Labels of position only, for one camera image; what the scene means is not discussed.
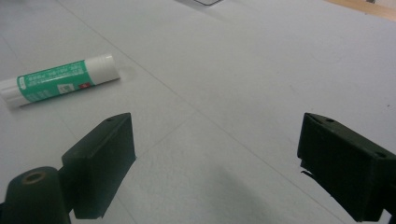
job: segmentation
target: bolt hole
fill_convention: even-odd
[[[379,156],[380,158],[386,158],[387,157],[387,155],[385,155],[384,153],[382,153],[382,152],[376,152],[375,153],[377,156]]]
[[[44,179],[45,176],[46,176],[46,173],[44,173],[44,172],[32,172],[23,178],[22,184],[31,185],[31,184],[37,183],[38,181]]]

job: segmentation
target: white table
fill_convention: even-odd
[[[0,101],[0,195],[131,112],[137,161],[104,219],[74,223],[355,223],[300,174],[303,114],[396,153],[395,36],[392,21],[319,0],[0,1],[0,80],[107,52],[121,75]]]

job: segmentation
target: glue stick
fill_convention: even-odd
[[[27,105],[120,78],[106,54],[0,82],[0,96],[11,107]]]

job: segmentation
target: table surface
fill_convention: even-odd
[[[393,21],[319,0],[0,1],[0,80],[108,52],[121,76],[0,101],[0,195],[131,112],[137,161],[104,219],[73,223],[355,223],[300,173],[303,114],[396,153],[395,36]]]

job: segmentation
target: wooden floor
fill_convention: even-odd
[[[391,8],[396,4],[394,4],[392,0],[376,1],[375,4],[367,3],[361,0],[327,0],[327,1],[340,6],[349,7],[368,14],[376,15],[378,17],[386,18],[391,21],[396,21],[396,8]]]

